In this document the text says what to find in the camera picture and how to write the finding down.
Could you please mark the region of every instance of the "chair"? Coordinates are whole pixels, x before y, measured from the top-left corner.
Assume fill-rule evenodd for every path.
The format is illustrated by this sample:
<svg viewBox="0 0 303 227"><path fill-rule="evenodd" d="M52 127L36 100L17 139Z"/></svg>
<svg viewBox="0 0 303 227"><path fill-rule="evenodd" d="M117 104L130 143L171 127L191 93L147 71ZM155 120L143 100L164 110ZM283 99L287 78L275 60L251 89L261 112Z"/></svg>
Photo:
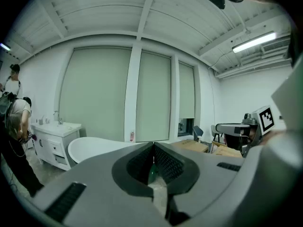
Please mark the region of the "chair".
<svg viewBox="0 0 303 227"><path fill-rule="evenodd" d="M215 141L216 136L218 136L218 142L220 143L220 132L216 130L216 126L212 125L212 136L214 137L213 141Z"/></svg>
<svg viewBox="0 0 303 227"><path fill-rule="evenodd" d="M193 127L193 131L194 131L194 140L197 141L198 136L202 136L203 135L203 130L199 128L199 126L194 126Z"/></svg>

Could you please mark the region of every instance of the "roller blind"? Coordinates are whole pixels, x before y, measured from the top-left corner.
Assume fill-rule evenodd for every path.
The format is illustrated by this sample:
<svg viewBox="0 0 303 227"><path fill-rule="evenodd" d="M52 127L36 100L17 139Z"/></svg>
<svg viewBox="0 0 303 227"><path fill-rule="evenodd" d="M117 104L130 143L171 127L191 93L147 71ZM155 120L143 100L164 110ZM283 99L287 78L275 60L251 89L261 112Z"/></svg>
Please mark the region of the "roller blind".
<svg viewBox="0 0 303 227"><path fill-rule="evenodd" d="M180 119L195 117L195 86L194 70L183 63L179 63L180 74Z"/></svg>
<svg viewBox="0 0 303 227"><path fill-rule="evenodd" d="M170 59L142 52L136 112L136 141L168 140Z"/></svg>
<svg viewBox="0 0 303 227"><path fill-rule="evenodd" d="M81 136L124 141L125 89L131 51L74 51L65 73L60 116L81 123Z"/></svg>

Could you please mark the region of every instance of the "door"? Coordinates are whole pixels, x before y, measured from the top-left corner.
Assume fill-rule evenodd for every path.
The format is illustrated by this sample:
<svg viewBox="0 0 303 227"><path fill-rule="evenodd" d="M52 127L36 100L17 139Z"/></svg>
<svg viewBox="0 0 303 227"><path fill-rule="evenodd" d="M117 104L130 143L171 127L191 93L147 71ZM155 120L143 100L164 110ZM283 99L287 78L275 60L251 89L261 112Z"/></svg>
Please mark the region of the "door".
<svg viewBox="0 0 303 227"><path fill-rule="evenodd" d="M55 164L56 159L51 151L52 145L50 144L50 142L48 140L41 139L41 145L43 148L43 154L44 154L45 160L50 163Z"/></svg>
<svg viewBox="0 0 303 227"><path fill-rule="evenodd" d="M42 145L41 145L41 139L37 137L37 140L35 140L35 141L32 140L32 142L33 142L33 145L34 145L37 156L40 159L45 160L45 157L43 155L43 148L42 148Z"/></svg>

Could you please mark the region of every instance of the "faucet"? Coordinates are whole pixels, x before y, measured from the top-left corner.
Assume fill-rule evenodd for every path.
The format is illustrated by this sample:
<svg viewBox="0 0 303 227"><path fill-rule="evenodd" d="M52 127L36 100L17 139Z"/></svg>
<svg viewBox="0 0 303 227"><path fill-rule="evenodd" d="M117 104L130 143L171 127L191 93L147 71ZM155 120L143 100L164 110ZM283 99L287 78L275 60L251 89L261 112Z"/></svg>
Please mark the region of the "faucet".
<svg viewBox="0 0 303 227"><path fill-rule="evenodd" d="M56 111L53 113L53 115L55 115L55 113L58 113L58 122L59 122L59 124L63 124L63 120L62 120L62 118L60 118L60 116L59 116L59 111L56 110Z"/></svg>

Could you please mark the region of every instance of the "white t-shirt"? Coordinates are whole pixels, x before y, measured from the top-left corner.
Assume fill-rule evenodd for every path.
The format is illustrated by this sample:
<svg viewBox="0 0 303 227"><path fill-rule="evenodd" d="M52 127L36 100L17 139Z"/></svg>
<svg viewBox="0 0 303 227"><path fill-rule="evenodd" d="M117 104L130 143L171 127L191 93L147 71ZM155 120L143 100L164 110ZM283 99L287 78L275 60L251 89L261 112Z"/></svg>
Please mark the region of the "white t-shirt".
<svg viewBox="0 0 303 227"><path fill-rule="evenodd" d="M17 132L20 128L22 113L24 110L29 111L30 117L30 105L28 104L28 102L23 99L17 99L11 106L11 109L8 114L7 129L9 135L15 139L17 139Z"/></svg>
<svg viewBox="0 0 303 227"><path fill-rule="evenodd" d="M19 81L12 81L10 78L7 82L2 83L2 86L5 87L4 92L12 92L13 94L17 95L17 98L23 98L22 85L20 85L19 88Z"/></svg>

